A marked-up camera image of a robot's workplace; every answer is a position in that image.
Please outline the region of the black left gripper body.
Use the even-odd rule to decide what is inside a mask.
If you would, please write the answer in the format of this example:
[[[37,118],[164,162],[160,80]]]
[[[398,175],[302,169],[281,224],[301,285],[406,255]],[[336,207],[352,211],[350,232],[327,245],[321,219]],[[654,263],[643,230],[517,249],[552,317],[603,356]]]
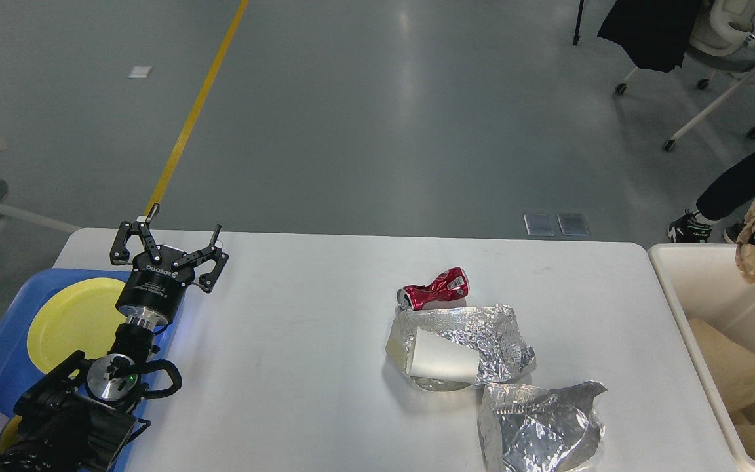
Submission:
[[[194,281],[191,266],[173,263],[188,253],[168,245],[158,245],[160,260],[153,262],[147,252],[134,257],[131,271],[115,307],[126,317],[151,319],[151,325],[168,326],[174,322],[185,292]]]

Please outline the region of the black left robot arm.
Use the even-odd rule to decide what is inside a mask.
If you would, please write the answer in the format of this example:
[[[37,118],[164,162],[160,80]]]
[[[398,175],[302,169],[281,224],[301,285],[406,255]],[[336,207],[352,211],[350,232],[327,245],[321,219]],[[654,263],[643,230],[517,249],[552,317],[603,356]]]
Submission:
[[[159,212],[120,223],[109,251],[115,266],[131,266],[115,309],[124,320],[113,345],[89,359],[75,350],[18,398],[16,441],[0,453],[0,471],[109,471],[123,448],[151,422],[135,415],[142,401],[176,394],[180,371],[158,357],[156,337],[174,322],[191,286],[212,292],[229,255],[216,226],[193,252],[159,244],[151,221]]]

